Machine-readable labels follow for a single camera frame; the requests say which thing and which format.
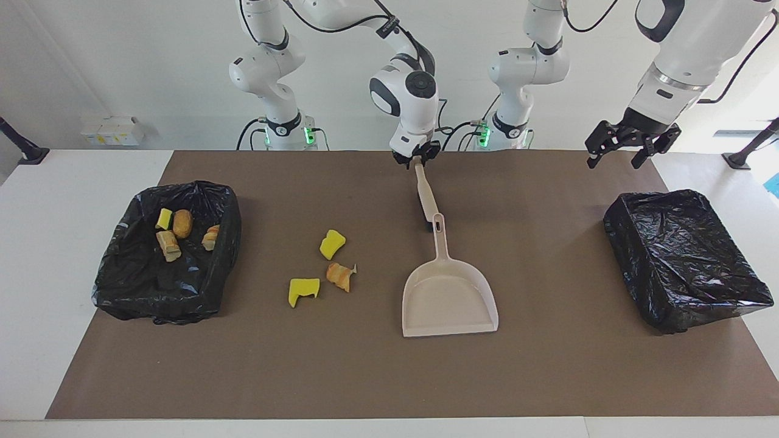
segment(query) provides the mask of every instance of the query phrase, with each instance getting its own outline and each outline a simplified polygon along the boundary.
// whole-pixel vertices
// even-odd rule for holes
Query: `green indicator light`
[[[308,144],[314,144],[316,141],[316,137],[314,137],[314,133],[311,132],[311,128],[303,128],[305,131],[305,141]]]
[[[490,134],[492,134],[492,129],[490,129],[486,123],[482,123],[481,128],[482,131],[481,131],[481,136],[479,137],[479,146],[487,147],[487,143],[489,143]]]

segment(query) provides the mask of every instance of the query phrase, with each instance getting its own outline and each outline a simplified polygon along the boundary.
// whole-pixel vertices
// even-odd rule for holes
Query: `black pole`
[[[22,151],[22,159],[19,160],[19,164],[40,164],[49,153],[48,148],[38,147],[37,144],[24,138],[2,117],[0,117],[0,131]]]
[[[775,118],[767,128],[765,128],[760,134],[757,134],[757,137],[755,137],[755,139],[752,140],[752,142],[740,152],[735,154],[722,154],[722,157],[725,159],[728,165],[730,165],[730,167],[736,170],[752,170],[752,168],[747,165],[746,158],[752,152],[756,151],[761,144],[765,143],[766,140],[775,136],[777,131],[779,131],[779,118]]]

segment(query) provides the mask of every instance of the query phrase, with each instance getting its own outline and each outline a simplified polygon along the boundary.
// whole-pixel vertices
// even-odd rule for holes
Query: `bin lined with black bag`
[[[192,233],[178,240],[182,256],[167,263],[157,243],[160,210],[189,210]],[[201,239],[220,224],[212,252]],[[212,182],[152,187],[130,202],[108,244],[92,291],[93,304],[106,313],[154,323],[196,323],[221,307],[227,276],[238,258],[241,212],[233,189]]]
[[[641,316],[663,334],[774,304],[698,192],[622,194],[604,224]]]

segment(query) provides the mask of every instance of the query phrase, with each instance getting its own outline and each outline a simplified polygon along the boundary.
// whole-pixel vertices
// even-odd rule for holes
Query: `yellow foam piece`
[[[169,230],[171,229],[172,223],[173,223],[173,212],[168,210],[167,208],[160,210],[160,218],[157,219],[156,228],[159,230]]]
[[[314,295],[319,296],[319,279],[293,278],[290,280],[289,302],[292,309],[298,304],[298,298]]]
[[[346,238],[338,231],[330,230],[327,232],[327,237],[322,240],[322,245],[319,246],[319,252],[325,256],[326,259],[332,260],[336,252],[346,245]]]

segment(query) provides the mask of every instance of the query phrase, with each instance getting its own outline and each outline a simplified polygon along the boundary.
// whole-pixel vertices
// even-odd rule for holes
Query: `brown table surface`
[[[404,283],[435,255],[412,171],[387,153],[176,152],[160,183],[238,194],[223,309],[184,327],[97,312],[48,418],[779,415],[740,319],[665,337],[640,319],[601,219],[620,193],[666,188],[630,158],[594,171],[577,152],[437,158],[450,252],[490,281],[500,328],[404,339]],[[290,309],[291,278],[324,278],[329,228],[348,238],[335,260],[359,265],[352,293],[325,282]]]

